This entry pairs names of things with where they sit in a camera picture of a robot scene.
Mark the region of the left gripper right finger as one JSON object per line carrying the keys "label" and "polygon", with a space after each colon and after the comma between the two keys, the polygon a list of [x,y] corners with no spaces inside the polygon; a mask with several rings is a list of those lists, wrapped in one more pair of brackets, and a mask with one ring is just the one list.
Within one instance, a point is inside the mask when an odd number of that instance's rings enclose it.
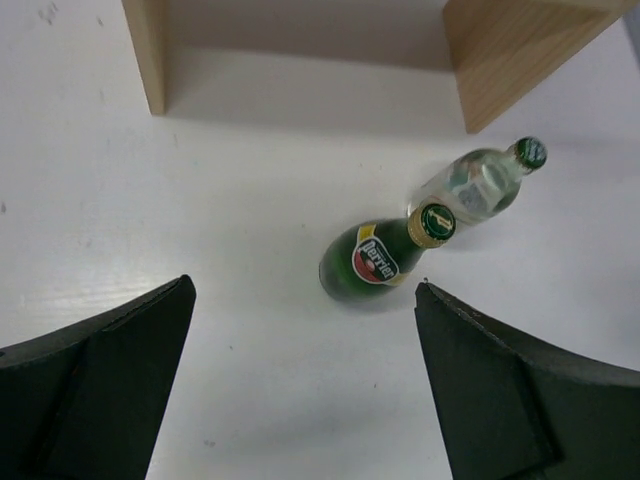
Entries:
{"label": "left gripper right finger", "polygon": [[430,282],[418,336],[453,478],[636,479],[639,374],[559,348]]}

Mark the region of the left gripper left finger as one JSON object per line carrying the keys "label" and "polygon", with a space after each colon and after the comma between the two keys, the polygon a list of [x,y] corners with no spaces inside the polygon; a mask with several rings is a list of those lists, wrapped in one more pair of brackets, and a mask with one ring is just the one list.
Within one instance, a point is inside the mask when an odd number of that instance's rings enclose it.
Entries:
{"label": "left gripper left finger", "polygon": [[3,347],[2,478],[145,478],[195,301],[195,286],[182,275]]}

